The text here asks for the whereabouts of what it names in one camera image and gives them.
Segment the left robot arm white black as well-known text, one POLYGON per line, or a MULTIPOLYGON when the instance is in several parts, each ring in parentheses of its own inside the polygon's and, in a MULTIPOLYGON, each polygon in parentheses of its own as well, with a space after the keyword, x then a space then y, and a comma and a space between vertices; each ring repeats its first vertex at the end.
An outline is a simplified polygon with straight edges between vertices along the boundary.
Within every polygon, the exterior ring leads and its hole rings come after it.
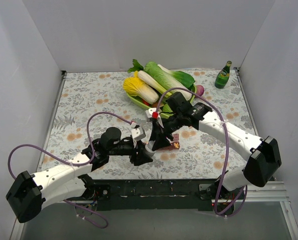
POLYGON ((141 127, 132 129, 125 138, 118 128, 110 127, 64 164, 32 174, 20 173, 6 195, 17 220, 26 223, 43 208, 69 198, 90 200, 97 190, 88 183, 87 174, 108 163, 110 156, 128 156, 135 166, 152 162, 155 152, 151 143, 142 142, 144 137, 141 127))

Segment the red weekly pill organizer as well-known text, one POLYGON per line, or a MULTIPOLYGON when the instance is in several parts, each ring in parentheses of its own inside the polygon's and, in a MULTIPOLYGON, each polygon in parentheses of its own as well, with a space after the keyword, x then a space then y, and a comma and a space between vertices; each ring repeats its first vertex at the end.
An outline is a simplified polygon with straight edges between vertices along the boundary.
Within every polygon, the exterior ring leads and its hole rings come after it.
POLYGON ((159 150, 159 151, 179 150, 180 148, 179 148, 179 149, 176 149, 176 148, 174 147, 174 143, 179 143, 179 145, 180 145, 180 142, 179 142, 179 134, 178 134, 178 133, 174 133, 174 134, 172 135, 172 137, 173 137, 172 140, 170 140, 169 138, 166 138, 166 139, 169 141, 170 145, 165 146, 165 147, 162 147, 162 148, 159 148, 158 150, 159 150))

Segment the white pill bottle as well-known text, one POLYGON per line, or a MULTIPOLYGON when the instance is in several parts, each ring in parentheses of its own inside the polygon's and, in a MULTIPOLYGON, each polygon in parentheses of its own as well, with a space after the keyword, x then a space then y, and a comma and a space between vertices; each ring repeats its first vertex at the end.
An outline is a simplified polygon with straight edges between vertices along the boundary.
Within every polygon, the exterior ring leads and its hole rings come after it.
POLYGON ((149 141, 145 144, 145 150, 150 154, 155 153, 155 151, 153 150, 153 145, 154 145, 154 141, 149 141))

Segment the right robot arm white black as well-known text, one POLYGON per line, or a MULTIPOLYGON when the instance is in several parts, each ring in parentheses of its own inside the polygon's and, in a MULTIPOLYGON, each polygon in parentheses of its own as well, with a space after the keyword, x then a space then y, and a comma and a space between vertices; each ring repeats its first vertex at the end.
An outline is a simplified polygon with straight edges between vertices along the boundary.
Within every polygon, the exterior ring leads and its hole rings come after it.
POLYGON ((223 181, 215 186, 219 198, 228 198, 233 190, 244 185, 265 186, 281 166, 278 142, 275 138, 261 138, 229 122, 225 123, 211 107, 201 102, 192 105, 179 92, 169 97, 167 104, 174 113, 168 119, 161 119, 155 108, 146 110, 147 117, 152 121, 148 151, 154 152, 170 146, 172 134, 187 126, 228 144, 246 161, 244 166, 226 172, 223 181))

